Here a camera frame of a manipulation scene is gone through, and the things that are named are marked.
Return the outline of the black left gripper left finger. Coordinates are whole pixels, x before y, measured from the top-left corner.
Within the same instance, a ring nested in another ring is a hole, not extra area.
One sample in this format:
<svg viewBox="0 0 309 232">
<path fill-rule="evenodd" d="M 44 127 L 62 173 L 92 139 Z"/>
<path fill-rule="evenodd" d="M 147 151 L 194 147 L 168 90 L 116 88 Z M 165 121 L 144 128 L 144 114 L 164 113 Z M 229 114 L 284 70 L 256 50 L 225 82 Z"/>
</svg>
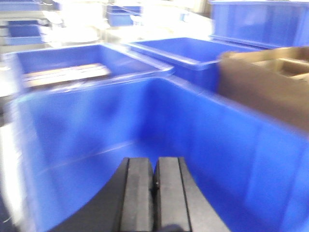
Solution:
<svg viewBox="0 0 309 232">
<path fill-rule="evenodd" d="M 148 158 L 124 158 L 105 186 L 54 232 L 151 232 L 153 169 Z"/>
</svg>

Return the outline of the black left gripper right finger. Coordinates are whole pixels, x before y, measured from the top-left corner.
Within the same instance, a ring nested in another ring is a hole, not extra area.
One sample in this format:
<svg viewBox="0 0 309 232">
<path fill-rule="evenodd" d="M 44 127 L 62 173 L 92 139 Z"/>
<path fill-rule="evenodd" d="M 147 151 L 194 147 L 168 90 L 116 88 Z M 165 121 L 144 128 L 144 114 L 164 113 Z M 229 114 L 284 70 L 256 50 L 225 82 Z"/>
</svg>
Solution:
<svg viewBox="0 0 309 232">
<path fill-rule="evenodd" d="M 229 231 L 197 186 L 183 157 L 160 157 L 154 185 L 157 232 Z"/>
</svg>

